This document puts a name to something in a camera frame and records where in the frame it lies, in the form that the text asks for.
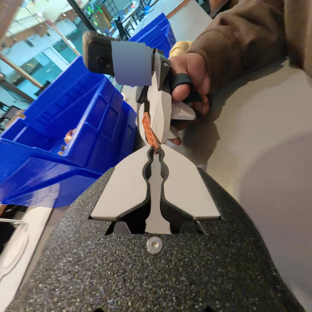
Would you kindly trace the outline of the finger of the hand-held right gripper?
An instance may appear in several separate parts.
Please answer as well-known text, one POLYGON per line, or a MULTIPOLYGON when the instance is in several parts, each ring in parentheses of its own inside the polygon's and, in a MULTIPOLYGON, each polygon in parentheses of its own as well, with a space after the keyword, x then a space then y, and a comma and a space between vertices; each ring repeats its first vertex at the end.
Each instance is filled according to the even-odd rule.
POLYGON ((144 103, 137 103, 137 126, 138 126, 138 142, 139 144, 149 144, 146 139, 146 134, 144 130, 144 126, 142 123, 143 115, 145 113, 145 106, 144 103))
POLYGON ((147 99, 150 104, 151 130, 159 143, 166 144, 170 129, 172 97, 169 93, 158 90, 156 73, 152 75, 147 99))

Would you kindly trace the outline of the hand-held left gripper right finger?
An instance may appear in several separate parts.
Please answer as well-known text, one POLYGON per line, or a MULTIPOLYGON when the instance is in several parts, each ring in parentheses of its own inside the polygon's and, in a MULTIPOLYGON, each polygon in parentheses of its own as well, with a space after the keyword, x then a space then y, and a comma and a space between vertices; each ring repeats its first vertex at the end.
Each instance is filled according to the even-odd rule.
POLYGON ((164 178, 164 197, 194 220, 218 219, 220 212, 197 167, 184 155, 162 145, 163 162, 169 170, 164 178))

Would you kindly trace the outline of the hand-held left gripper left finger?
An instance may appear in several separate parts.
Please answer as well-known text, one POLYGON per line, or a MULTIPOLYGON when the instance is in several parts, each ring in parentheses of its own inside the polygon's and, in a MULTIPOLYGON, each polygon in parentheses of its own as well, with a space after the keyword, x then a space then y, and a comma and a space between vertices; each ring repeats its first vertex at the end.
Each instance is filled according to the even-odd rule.
POLYGON ((91 218, 118 220, 142 206, 149 195, 150 177, 151 146, 146 145, 115 166, 91 218))

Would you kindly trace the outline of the orange toy brick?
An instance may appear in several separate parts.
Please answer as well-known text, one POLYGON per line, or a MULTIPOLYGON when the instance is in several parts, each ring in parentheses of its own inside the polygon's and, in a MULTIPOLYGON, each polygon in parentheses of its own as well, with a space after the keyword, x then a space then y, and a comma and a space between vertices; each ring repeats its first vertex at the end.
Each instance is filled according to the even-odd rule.
POLYGON ((147 143, 154 148, 154 151, 157 151, 159 149, 159 143, 158 139, 151 129, 151 120, 148 112, 144 112, 143 114, 142 126, 147 143))

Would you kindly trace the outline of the blue plastic bin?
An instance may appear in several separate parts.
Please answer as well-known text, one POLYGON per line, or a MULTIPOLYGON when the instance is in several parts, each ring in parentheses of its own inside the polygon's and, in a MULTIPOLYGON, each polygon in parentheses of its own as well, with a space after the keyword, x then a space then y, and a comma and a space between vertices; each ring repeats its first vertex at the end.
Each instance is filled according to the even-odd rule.
POLYGON ((54 195, 70 205, 108 169, 132 153, 136 113, 109 79, 82 56, 1 134, 1 203, 54 195), (63 155, 64 137, 75 129, 63 155))
POLYGON ((128 41, 144 43, 152 49, 161 50, 166 58, 169 58, 170 50, 176 44, 170 22, 164 13, 159 14, 128 41))

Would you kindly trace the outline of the person's right hand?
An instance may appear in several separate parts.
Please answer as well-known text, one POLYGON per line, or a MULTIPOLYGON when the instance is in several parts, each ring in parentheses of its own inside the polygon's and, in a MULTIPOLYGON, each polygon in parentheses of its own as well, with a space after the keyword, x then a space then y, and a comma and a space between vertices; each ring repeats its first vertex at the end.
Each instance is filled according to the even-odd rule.
MULTIPOLYGON (((169 58, 173 75, 185 73, 190 76, 194 88, 201 95, 202 102, 193 102, 192 108, 198 111, 202 117, 194 120, 185 120, 184 122, 174 124, 177 131, 181 131, 188 126, 197 124, 209 112, 210 78, 204 62, 204 59, 197 53, 183 53, 176 57, 169 58)), ((189 85, 179 85, 172 92, 172 99, 175 102, 183 101, 189 96, 191 89, 189 85)))

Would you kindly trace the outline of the tan rounded object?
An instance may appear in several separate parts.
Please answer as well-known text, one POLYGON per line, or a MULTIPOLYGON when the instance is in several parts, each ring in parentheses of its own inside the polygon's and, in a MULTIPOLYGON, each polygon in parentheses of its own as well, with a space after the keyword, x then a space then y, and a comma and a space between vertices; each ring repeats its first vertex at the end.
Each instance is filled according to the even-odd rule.
POLYGON ((193 44, 192 41, 179 41, 175 43, 169 52, 169 59, 187 52, 188 49, 192 46, 192 44, 193 44))

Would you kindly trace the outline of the pile of loose toy bricks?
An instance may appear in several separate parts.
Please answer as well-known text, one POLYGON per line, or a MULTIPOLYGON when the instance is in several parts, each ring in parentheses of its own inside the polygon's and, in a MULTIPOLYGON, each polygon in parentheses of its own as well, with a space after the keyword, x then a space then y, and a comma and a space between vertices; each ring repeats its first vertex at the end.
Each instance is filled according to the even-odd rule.
POLYGON ((67 132, 67 134, 65 135, 65 137, 64 137, 65 145, 62 145, 62 146, 60 147, 60 151, 58 152, 58 154, 59 154, 60 156, 63 155, 63 153, 64 153, 65 149, 67 148, 67 145, 68 145, 69 142, 71 141, 72 136, 74 135, 75 131, 76 131, 76 128, 75 128, 75 129, 72 129, 72 130, 69 130, 69 131, 67 132))

